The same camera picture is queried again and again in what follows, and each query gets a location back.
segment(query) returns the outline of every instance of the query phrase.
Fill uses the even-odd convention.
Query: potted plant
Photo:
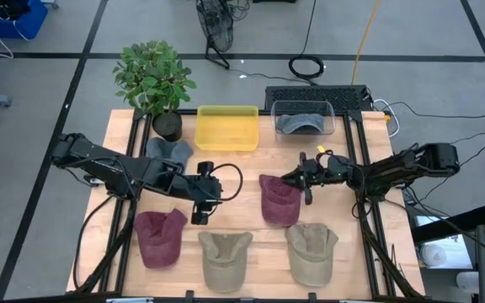
[[[190,101],[187,88],[195,83],[186,77],[179,54],[166,41],[150,41],[123,48],[122,62],[114,68],[115,83],[123,90],[118,97],[139,112],[151,114],[152,128],[166,141],[177,141],[183,134],[183,121],[177,113],[180,100]]]

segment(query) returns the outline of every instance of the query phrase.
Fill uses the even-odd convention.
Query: khaki cap
[[[324,286],[333,276],[333,248],[338,237],[320,223],[294,225],[287,229],[291,275],[308,286]]]
[[[239,290],[246,275],[247,250],[252,234],[202,231],[198,238],[203,247],[203,275],[207,287],[219,293]]]

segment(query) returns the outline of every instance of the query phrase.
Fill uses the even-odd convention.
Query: keyboard
[[[328,101],[336,114],[345,114],[348,110],[373,110],[366,85],[267,87],[265,108],[272,109],[276,101]]]

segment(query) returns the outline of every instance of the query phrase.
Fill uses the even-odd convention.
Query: black fan
[[[207,37],[205,58],[229,69],[229,63],[220,54],[229,50],[233,44],[233,17],[229,12],[226,0],[196,0],[196,8],[201,28]],[[224,61],[224,64],[209,57],[210,48]]]

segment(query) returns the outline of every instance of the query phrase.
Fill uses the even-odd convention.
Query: blue bin
[[[48,8],[40,0],[18,1],[27,3],[31,11],[15,21],[0,20],[0,38],[23,39],[25,37],[31,40],[39,33],[40,26],[48,14]]]

